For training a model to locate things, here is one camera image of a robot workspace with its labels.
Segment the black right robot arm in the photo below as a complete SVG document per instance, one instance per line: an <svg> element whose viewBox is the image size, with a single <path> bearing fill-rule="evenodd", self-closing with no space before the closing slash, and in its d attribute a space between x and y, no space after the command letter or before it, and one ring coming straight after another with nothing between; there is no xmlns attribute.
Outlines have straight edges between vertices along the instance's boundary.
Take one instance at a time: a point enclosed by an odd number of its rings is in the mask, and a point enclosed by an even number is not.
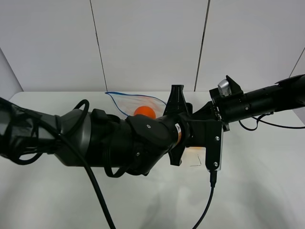
<svg viewBox="0 0 305 229"><path fill-rule="evenodd" d="M305 76L297 75L275 85L244 93L228 75L209 91L211 101L192 114L196 120L222 121L224 131L229 123L274 112L305 106Z"/></svg>

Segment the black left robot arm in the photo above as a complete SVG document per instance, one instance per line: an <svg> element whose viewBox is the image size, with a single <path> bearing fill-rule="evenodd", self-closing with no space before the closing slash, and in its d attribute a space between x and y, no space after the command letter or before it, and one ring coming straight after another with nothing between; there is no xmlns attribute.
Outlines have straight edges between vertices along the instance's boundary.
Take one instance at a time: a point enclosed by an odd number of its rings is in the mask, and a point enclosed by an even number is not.
<svg viewBox="0 0 305 229"><path fill-rule="evenodd" d="M147 175L168 154L178 166L191 135L193 107L183 87L171 93L159 118L142 114L125 119L104 110L89 110L81 100L65 115L50 115L0 101L0 155L29 165L42 154L55 155L69 167L104 168L107 176Z"/></svg>

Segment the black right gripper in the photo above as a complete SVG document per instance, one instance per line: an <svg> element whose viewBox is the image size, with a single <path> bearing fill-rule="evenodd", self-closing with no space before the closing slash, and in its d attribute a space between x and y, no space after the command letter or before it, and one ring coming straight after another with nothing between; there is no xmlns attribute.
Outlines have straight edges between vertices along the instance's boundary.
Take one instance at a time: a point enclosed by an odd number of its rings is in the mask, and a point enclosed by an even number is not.
<svg viewBox="0 0 305 229"><path fill-rule="evenodd" d="M229 123L238 121L245 115L244 92L239 90L229 96L220 95L217 88L211 89L212 101L207 102L202 108L192 114L193 120L215 120L215 108L223 123L224 132L230 130Z"/></svg>

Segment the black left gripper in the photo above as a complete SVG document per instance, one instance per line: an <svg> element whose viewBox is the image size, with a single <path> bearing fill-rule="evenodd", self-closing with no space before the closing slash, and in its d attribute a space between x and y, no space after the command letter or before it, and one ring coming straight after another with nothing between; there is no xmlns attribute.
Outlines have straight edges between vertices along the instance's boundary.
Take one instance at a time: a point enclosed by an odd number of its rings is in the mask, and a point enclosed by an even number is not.
<svg viewBox="0 0 305 229"><path fill-rule="evenodd" d="M172 85L162 116L162 123L168 128L173 138L173 146L168 151L170 164L173 166L181 165L183 152L191 133L188 124L191 105L185 101L183 88L183 85Z"/></svg>

